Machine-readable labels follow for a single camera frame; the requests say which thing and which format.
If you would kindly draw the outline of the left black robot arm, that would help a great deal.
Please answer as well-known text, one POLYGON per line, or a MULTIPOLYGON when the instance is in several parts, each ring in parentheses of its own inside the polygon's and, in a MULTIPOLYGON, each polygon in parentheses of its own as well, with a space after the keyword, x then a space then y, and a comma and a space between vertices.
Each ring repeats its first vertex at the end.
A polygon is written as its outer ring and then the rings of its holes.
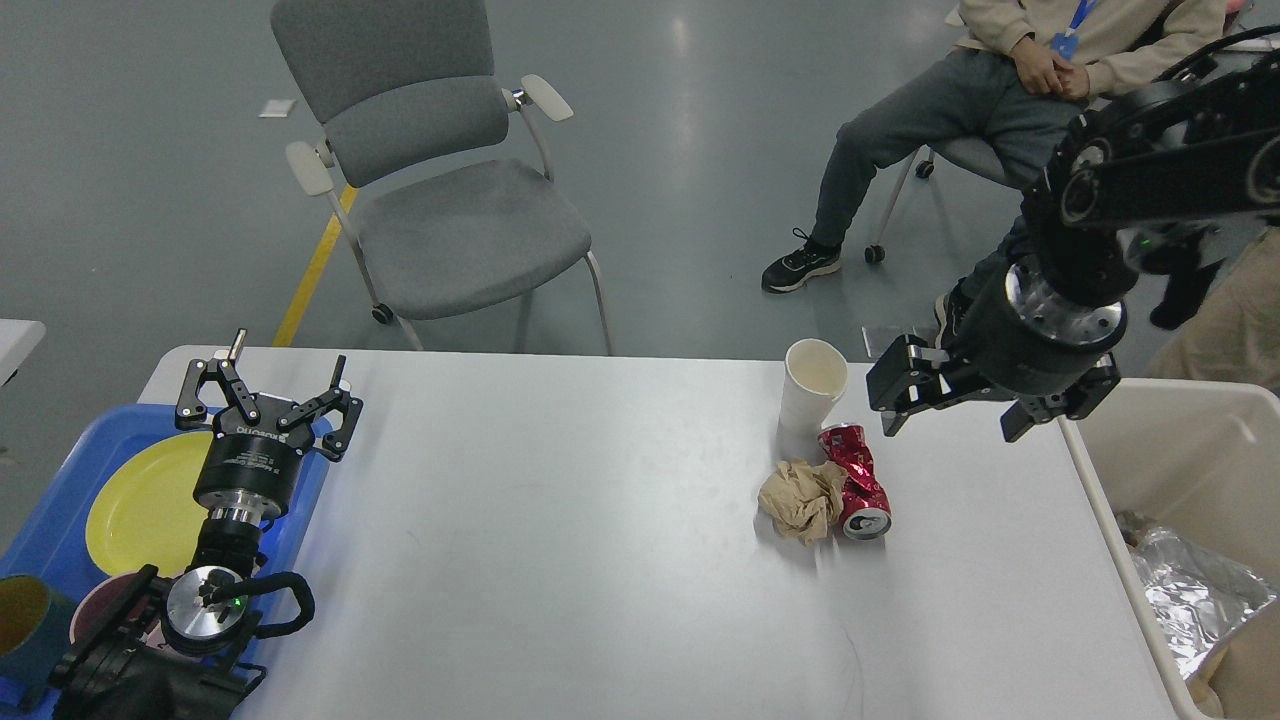
POLYGON ((143 565, 50 674, 55 719, 228 719, 265 680, 244 661, 255 641, 292 635, 315 616, 296 571, 268 571, 269 527, 292 507, 311 454, 339 462, 364 401, 343 384, 306 400, 252 391, 238 372, 246 329, 224 357, 189 361, 179 430, 210 430, 192 497, 207 516, 187 568, 143 565))

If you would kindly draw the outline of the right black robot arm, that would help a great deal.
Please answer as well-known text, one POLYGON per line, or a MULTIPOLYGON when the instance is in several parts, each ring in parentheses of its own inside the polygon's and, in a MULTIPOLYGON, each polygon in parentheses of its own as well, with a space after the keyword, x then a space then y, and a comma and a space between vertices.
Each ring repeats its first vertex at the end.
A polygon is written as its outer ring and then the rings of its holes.
POLYGON ((1277 215, 1277 51, 1212 72, 1216 53, 1276 33, 1268 24, 1216 40, 1069 124, 1024 191, 1025 237, 956 338, 931 347, 901 334, 867 373, 886 436, 925 410, 1005 401, 1000 425, 1014 442, 1103 402, 1120 380, 1124 299, 1148 251, 1123 247, 1119 233, 1277 215))

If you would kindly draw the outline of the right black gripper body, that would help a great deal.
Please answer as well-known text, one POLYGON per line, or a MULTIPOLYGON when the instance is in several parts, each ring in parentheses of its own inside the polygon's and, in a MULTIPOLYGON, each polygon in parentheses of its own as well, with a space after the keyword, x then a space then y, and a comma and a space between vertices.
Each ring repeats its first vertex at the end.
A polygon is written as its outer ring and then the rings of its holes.
POLYGON ((1039 261, 1024 256, 989 275, 974 297, 955 284, 934 301, 937 348, 955 369, 970 369, 986 387, 980 396, 1061 395, 1073 420, 1093 413, 1117 387, 1112 351, 1124 338, 1123 301, 1098 307, 1057 292, 1039 261))

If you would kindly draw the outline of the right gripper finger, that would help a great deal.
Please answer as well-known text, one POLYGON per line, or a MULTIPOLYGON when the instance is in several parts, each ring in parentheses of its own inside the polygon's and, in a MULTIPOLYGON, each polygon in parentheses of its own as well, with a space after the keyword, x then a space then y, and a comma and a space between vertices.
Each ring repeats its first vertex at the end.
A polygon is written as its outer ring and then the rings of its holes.
POLYGON ((1050 423, 1064 411, 1061 395, 1019 397, 1000 418, 1002 437, 1014 443, 1033 427, 1050 423))
POLYGON ((879 414, 882 433, 895 437, 908 419, 943 405, 943 369, 950 355, 915 334, 890 342, 867 373, 867 395, 879 414))

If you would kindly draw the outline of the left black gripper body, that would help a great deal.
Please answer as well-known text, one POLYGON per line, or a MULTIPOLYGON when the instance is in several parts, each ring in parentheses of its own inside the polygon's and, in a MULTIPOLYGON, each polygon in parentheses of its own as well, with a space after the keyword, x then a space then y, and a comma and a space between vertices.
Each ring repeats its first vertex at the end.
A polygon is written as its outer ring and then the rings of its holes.
POLYGON ((305 455, 316 436, 307 423, 283 430, 275 416, 264 410, 259 415, 256 425, 236 407, 214 416, 214 438, 192 492, 195 502, 210 512, 247 496, 268 520, 291 511, 305 455))

